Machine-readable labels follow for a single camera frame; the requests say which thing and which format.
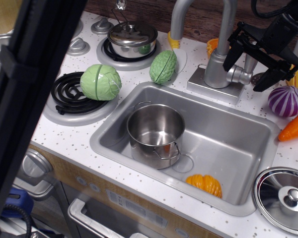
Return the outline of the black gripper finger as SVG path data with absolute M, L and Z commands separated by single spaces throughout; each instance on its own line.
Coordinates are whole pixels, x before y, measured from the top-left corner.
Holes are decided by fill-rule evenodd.
M 223 63 L 223 68 L 226 72 L 234 66 L 237 60 L 244 53 L 244 43 L 243 38 L 229 40 L 230 49 Z
M 289 70 L 287 68 L 269 68 L 257 81 L 253 88 L 253 91 L 263 92 L 266 89 L 278 83 L 279 81 L 289 81 L 293 78 L 294 74 L 295 71 Z

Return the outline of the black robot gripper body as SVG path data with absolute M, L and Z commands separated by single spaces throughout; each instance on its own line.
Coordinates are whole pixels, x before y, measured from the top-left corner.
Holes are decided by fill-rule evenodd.
M 298 70 L 298 57 L 290 50 L 288 44 L 297 34 L 298 21 L 289 14 L 283 13 L 266 29 L 239 22 L 228 41 L 243 38 L 244 53 L 266 67 L 296 71 Z

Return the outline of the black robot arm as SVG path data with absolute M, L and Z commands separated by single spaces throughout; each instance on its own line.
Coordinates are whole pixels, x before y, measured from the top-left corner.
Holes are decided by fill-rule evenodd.
M 254 91 L 263 92 L 281 80 L 291 80 L 298 71 L 298 57 L 288 47 L 298 35 L 298 0 L 268 13 L 256 9 L 257 2 L 251 2 L 253 13 L 261 18 L 275 17 L 266 29 L 239 22 L 229 37 L 230 50 L 223 63 L 229 71 L 242 53 L 247 53 L 268 69 L 257 81 Z

